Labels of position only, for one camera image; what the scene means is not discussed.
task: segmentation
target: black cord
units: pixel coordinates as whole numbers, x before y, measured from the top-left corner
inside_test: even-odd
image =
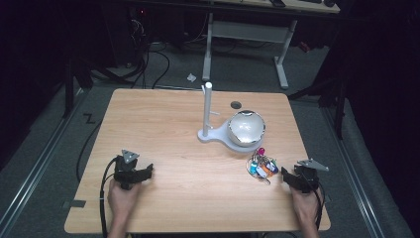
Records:
[[[136,79],[133,81],[133,84],[132,84],[131,88],[133,88],[134,86],[136,86],[137,81],[139,80],[139,78],[140,78],[141,76],[145,77],[145,71],[146,71],[146,67],[147,67],[147,65],[146,65],[145,60],[144,60],[143,58],[142,58],[142,65],[143,65],[143,68],[142,68],[142,70],[139,72],[139,75],[136,77]]]
[[[193,40],[188,41],[188,42],[184,42],[184,45],[185,45],[185,46],[187,46],[187,44],[188,44],[188,43],[200,42],[200,41],[202,41],[202,40],[204,40],[204,39],[207,39],[207,37],[203,37],[203,38],[201,38],[201,39],[199,39],[199,38],[203,35],[203,32],[204,32],[204,30],[206,29],[206,26],[207,26],[207,20],[208,20],[208,19],[209,19],[209,14],[207,13],[207,14],[206,14],[206,18],[204,19],[203,27],[201,28],[200,33],[198,33],[197,37],[196,37],[196,38],[194,38]]]
[[[292,232],[284,232],[284,233],[287,234],[287,235],[290,235],[293,238],[297,238],[297,236],[295,234],[293,234]],[[263,233],[262,238],[266,238],[268,234],[269,234],[268,232]]]
[[[319,197],[318,192],[316,191],[316,189],[311,185],[311,183],[309,182],[308,178],[305,176],[304,173],[301,173],[301,175],[303,176],[303,178],[305,179],[305,181],[308,183],[309,187],[311,188],[311,190],[315,193],[316,195],[316,199],[318,200],[318,212],[317,212],[317,217],[316,217],[316,228],[319,229],[319,225],[321,223],[321,216],[322,216],[322,208],[324,206],[324,201],[322,201],[321,203],[321,198]]]
[[[322,183],[320,181],[318,181],[318,184],[319,184],[319,188],[320,188],[320,191],[321,191],[321,194],[322,194],[322,205],[321,205],[321,208],[322,208],[325,205],[325,189],[324,189],[324,186],[322,185]]]
[[[260,48],[264,48],[264,47],[269,47],[269,46],[273,45],[273,43],[265,42],[265,43],[262,43],[258,46],[253,46],[253,45],[238,42],[238,45],[242,46],[242,47],[247,47],[247,48],[260,49]]]
[[[158,50],[153,50],[153,52],[162,52],[167,48],[167,43],[166,42],[152,43],[152,45],[159,45],[159,44],[163,44],[163,47],[158,49]]]
[[[149,37],[150,37],[149,34],[145,34],[144,37],[143,37],[143,43],[140,45],[139,48],[136,49],[136,52],[135,52],[136,58],[139,58],[138,59],[138,65],[136,66],[136,68],[133,71],[131,71],[131,72],[125,74],[125,75],[118,76],[119,78],[122,79],[121,82],[123,82],[125,84],[126,83],[132,84],[132,88],[134,87],[134,83],[136,83],[136,82],[132,82],[132,81],[129,81],[129,80],[126,80],[126,79],[130,78],[132,76],[135,76],[136,74],[138,74],[139,75],[138,77],[140,77],[142,75],[142,73],[144,73],[144,71],[146,70],[147,65],[145,64],[145,60],[143,59],[143,52],[146,50],[146,48],[148,48],[148,50],[149,50],[149,47],[150,47]],[[92,77],[95,77],[95,78],[100,79],[100,80],[112,79],[108,76],[105,76],[105,77],[99,76],[99,75],[93,73],[92,71],[90,73],[91,73]]]
[[[111,174],[110,176],[105,178],[105,181],[108,180],[111,176],[113,176],[114,174]]]
[[[90,138],[93,136],[93,134],[95,133],[96,130],[98,130],[99,126],[102,124],[102,120],[95,126],[95,128],[93,129],[93,131],[90,133],[89,137],[87,137],[86,141],[83,144],[83,147],[81,148],[79,157],[77,158],[77,164],[76,164],[76,177],[77,177],[77,181],[80,182],[81,181],[81,176],[80,176],[80,171],[79,171],[79,167],[80,167],[80,161],[81,161],[81,157],[83,155],[84,150],[86,149],[87,143],[90,141]]]
[[[238,45],[237,40],[232,40],[232,39],[218,39],[218,40],[219,41],[214,41],[215,44],[212,44],[212,51],[215,52],[215,53],[227,54],[227,53],[233,51],[236,48],[236,46]],[[217,51],[215,48],[220,47],[220,46],[216,46],[216,43],[222,43],[222,44],[223,43],[228,43],[228,44],[232,43],[232,47],[230,49],[226,50],[226,51]]]
[[[195,42],[188,42],[188,43],[184,43],[184,46],[190,49],[194,49],[194,50],[200,50],[206,47],[206,43],[202,43],[204,40],[206,40],[205,38],[201,39],[200,41],[195,41]],[[189,46],[188,44],[195,44],[195,45],[200,45],[200,47],[192,47]]]
[[[105,186],[105,182],[109,177],[106,177],[106,175],[108,174],[108,170],[111,167],[111,165],[117,161],[117,158],[112,159],[112,161],[108,164],[108,166],[105,169],[105,173],[104,173],[104,177],[102,178],[102,182],[101,182],[101,190],[99,191],[99,211],[100,211],[100,215],[101,215],[101,224],[102,224],[102,236],[104,238],[106,238],[108,236],[108,231],[106,229],[106,219],[105,219],[105,191],[104,191],[104,186]]]
[[[148,47],[147,52],[148,53],[146,54],[146,56],[147,56],[147,58],[146,58],[146,68],[149,65],[149,58],[150,58],[151,46]],[[143,89],[146,89],[146,68],[145,68],[145,72],[143,73]]]
[[[162,53],[160,53],[160,52],[152,52],[152,53],[155,53],[155,54],[159,54],[159,55],[161,55],[161,56],[163,56],[163,57],[165,57],[166,58],[166,60],[167,60],[167,67],[166,67],[166,70],[164,71],[164,73],[160,76],[160,77],[158,77],[156,80],[155,80],[155,82],[154,82],[154,84],[152,85],[152,89],[155,89],[155,87],[156,87],[156,85],[157,85],[157,83],[158,83],[158,81],[167,73],[167,71],[169,70],[169,58],[167,57],[167,56],[165,56],[164,54],[162,54]]]

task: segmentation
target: forearm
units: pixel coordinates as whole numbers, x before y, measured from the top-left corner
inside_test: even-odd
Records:
[[[124,238],[126,237],[128,219],[125,217],[114,217],[111,223],[111,229],[108,238]]]
[[[299,218],[300,230],[304,238],[319,238],[315,221],[311,218]]]
[[[301,225],[301,231],[304,238],[319,238],[318,229],[315,223]]]

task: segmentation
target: desk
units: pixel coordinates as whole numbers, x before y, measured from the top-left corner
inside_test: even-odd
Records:
[[[214,0],[214,2],[249,5],[254,7],[275,8],[269,0]],[[339,13],[337,5],[327,7],[324,4],[309,3],[297,0],[285,0],[285,9],[297,11],[313,11],[320,13]],[[204,57],[203,76],[204,81],[210,80],[211,71],[211,44],[213,37],[232,38],[239,40],[261,41],[282,44],[279,56],[274,58],[274,65],[277,71],[278,80],[282,89],[288,88],[287,78],[284,72],[283,61],[293,37],[297,20],[292,20],[290,26],[275,27],[254,24],[243,24],[225,21],[213,21],[213,13],[209,14],[207,27],[207,48]]]
[[[213,91],[210,123],[218,127],[238,110],[260,113],[266,124],[265,154],[291,170],[307,159],[287,97],[280,93]],[[288,185],[281,175],[271,185],[246,170],[250,154],[223,144],[203,144],[204,96],[201,91],[117,89],[110,101],[75,195],[84,208],[72,207],[69,233],[100,233],[99,189],[108,163],[122,149],[140,154],[138,169],[153,163],[152,179],[142,185],[129,232],[258,232],[299,229]],[[107,201],[106,217],[111,221]],[[324,210],[320,230],[330,227]]]

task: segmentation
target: gray carpet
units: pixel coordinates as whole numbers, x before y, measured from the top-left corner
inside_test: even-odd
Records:
[[[277,45],[262,48],[236,46],[215,47],[213,54],[212,82],[214,90],[262,91],[293,93],[312,83],[320,63],[328,49],[314,50],[308,54],[300,49],[291,48],[284,61],[290,87],[282,90],[277,81],[272,65],[272,53]],[[162,45],[154,46],[155,50]],[[170,60],[169,71],[158,82],[157,87],[168,86],[182,88],[200,88],[203,64],[203,49],[184,48],[182,51],[167,46],[160,53]],[[149,66],[146,70],[146,85],[150,88],[166,69],[164,57],[150,53]],[[129,69],[113,69],[117,73],[126,73]],[[193,73],[197,80],[190,82],[186,77]],[[70,235],[65,233],[63,225],[68,208],[66,201],[73,199],[77,190],[77,159],[85,141],[103,118],[113,90],[122,87],[109,81],[96,80],[95,86],[81,93],[80,104],[51,154],[51,160],[44,175],[36,185],[27,204],[8,233],[8,237],[100,237],[100,235]],[[380,223],[385,237],[412,237],[412,234],[398,212],[391,195],[377,172],[362,136],[354,121],[351,106],[346,104],[346,117],[343,124],[344,141],[337,142],[331,125],[326,119],[330,109],[320,109],[314,97],[304,97],[291,101],[293,113],[299,127],[308,157],[328,166],[330,171],[320,172],[329,202],[326,204],[332,226],[321,232],[321,237],[371,237],[366,220],[361,213],[356,192],[352,190],[343,164],[343,148],[350,156],[358,177],[371,201],[371,207]],[[54,129],[60,123],[63,113],[63,90],[51,102],[45,112],[35,122],[31,133],[15,154],[12,161],[0,174],[2,195],[0,196],[0,214],[5,214],[20,186],[25,181],[31,168],[42,154]],[[88,141],[79,165],[83,172],[96,133]],[[288,233],[270,233],[267,237],[291,237]]]

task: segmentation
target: wrist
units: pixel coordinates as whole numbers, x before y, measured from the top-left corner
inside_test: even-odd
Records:
[[[311,217],[299,217],[299,225],[304,238],[318,238],[319,233],[315,221]]]
[[[296,210],[296,215],[300,225],[315,224],[315,217],[311,212]]]
[[[128,224],[127,216],[114,216],[112,218],[111,228],[108,234],[109,238],[125,237]]]

